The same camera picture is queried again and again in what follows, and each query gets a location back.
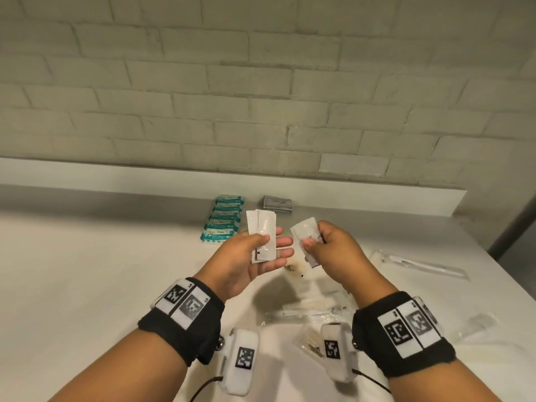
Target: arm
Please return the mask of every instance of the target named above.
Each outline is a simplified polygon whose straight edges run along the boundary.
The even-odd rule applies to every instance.
[[[278,228],[277,234],[283,233]],[[278,250],[278,259],[251,263],[251,251],[269,236],[240,233],[214,253],[197,279],[220,299],[242,293],[258,275],[283,267],[291,248]],[[277,238],[277,247],[292,245],[289,237]],[[134,330],[65,385],[49,402],[171,402],[188,367],[180,355],[154,333]]]
[[[326,244],[308,238],[303,247],[333,280],[353,295],[360,308],[398,291],[372,265],[348,232],[327,221],[320,221],[318,228]],[[501,402],[459,360],[390,378],[389,386],[397,402]]]

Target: cable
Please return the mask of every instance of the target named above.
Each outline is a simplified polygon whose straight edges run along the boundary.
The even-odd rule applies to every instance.
[[[203,391],[205,386],[209,385],[211,382],[218,382],[218,381],[223,381],[223,380],[224,380],[223,377],[210,378],[207,382],[205,382],[203,385],[201,385],[201,387],[197,390],[196,393],[193,394],[192,399],[190,399],[190,402],[193,402],[193,400],[195,398],[197,398],[197,396],[199,395],[199,392]]]
[[[372,382],[374,382],[376,385],[378,385],[378,386],[384,388],[385,391],[391,393],[391,391],[389,390],[388,387],[386,387],[385,385],[380,384],[380,383],[379,383],[377,380],[375,380],[374,378],[370,378],[367,374],[363,374],[363,372],[358,371],[358,370],[353,369],[353,368],[352,368],[352,372],[353,372],[354,374],[357,374],[357,375],[362,375],[363,377],[365,377],[365,378],[368,379],[369,381],[372,381]]]

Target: white countertop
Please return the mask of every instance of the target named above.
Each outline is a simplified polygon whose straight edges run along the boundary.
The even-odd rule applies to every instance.
[[[203,265],[216,247],[199,241],[210,202],[199,203],[196,211],[185,211],[184,223],[167,225],[0,213],[3,402],[47,400],[131,331],[170,282]],[[392,266],[381,270],[400,289],[421,296],[447,332],[479,312],[493,312],[500,324],[487,340],[515,344],[536,355],[536,302],[452,220],[302,207],[291,216],[278,216],[278,224],[288,233],[290,226],[312,216],[349,230],[368,256],[382,249],[463,268],[471,282]],[[321,367],[291,345],[298,326],[257,325],[265,311],[296,298],[296,292],[318,287],[337,285],[320,268],[300,281],[279,270],[259,277],[227,303],[223,334],[233,326],[260,334],[258,365],[245,400],[390,400],[366,379],[358,379],[359,391],[337,388]],[[176,400],[189,400],[214,376],[219,358],[216,354],[206,367],[194,363]],[[360,358],[361,369],[379,378],[370,360]],[[209,386],[197,402],[240,399]]]

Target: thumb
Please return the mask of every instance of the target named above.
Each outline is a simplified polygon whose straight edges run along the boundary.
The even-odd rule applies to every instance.
[[[270,241],[270,235],[251,234],[245,239],[245,243],[249,251],[253,251],[257,247],[264,245]]]
[[[318,256],[322,251],[322,246],[325,244],[319,243],[318,241],[313,240],[312,238],[305,238],[302,241],[303,249],[305,249],[309,254],[311,254],[317,261]]]

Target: painted brick wall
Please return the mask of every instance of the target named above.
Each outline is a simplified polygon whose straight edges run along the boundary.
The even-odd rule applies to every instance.
[[[536,191],[534,17],[536,0],[0,0],[0,155],[455,186],[487,247]],[[389,165],[324,174],[322,153]]]

